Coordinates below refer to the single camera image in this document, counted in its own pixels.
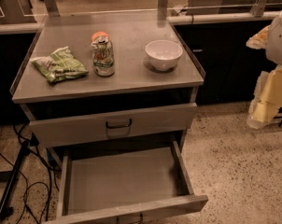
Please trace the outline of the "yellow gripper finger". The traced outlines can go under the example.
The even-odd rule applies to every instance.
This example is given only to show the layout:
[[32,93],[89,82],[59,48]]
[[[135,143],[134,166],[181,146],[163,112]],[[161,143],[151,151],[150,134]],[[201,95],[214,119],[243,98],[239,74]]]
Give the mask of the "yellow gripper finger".
[[269,26],[262,28],[246,42],[246,46],[251,49],[265,49],[267,44]]
[[282,108],[282,65],[271,72],[262,71],[258,77],[251,101],[247,125],[260,129],[268,125]]

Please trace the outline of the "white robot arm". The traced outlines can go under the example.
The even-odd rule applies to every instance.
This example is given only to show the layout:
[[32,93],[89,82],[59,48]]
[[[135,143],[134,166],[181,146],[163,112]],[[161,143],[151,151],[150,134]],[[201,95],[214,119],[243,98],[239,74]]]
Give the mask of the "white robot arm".
[[247,125],[259,129],[268,125],[282,108],[282,10],[270,25],[249,38],[247,46],[265,49],[266,58],[277,64],[271,72],[261,72],[248,110]]

